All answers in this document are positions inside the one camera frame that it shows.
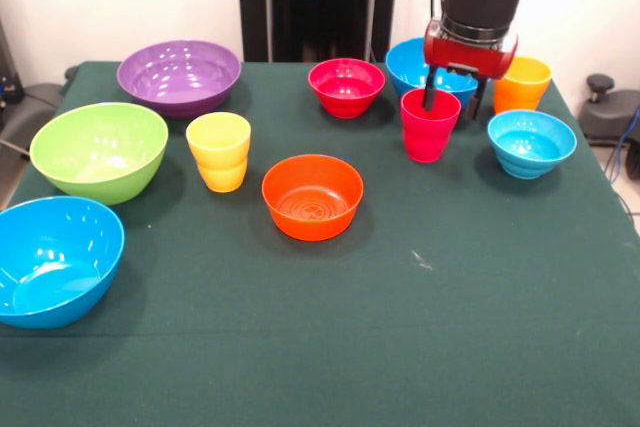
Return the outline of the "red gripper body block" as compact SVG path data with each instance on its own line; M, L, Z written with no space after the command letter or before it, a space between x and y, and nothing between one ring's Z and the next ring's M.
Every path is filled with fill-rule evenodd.
M427 64L436 68L499 79L508 71L517 46L515 33L508 32L498 42L470 43L453 37L439 20L431 20L424 36L424 58Z

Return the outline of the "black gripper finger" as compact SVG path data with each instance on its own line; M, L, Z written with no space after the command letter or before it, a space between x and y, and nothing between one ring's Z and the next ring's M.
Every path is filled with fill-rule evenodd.
M436 92L436 89L434 87L436 73L437 73L437 67L434 65L430 65L428 68L427 76L426 76L424 97L423 97L423 108L425 110L433 109L433 104L435 101L435 92Z
M466 121L473 121L476 119L482 98L486 90L486 79L484 77L478 77L477 82L477 88L464 111L464 119Z

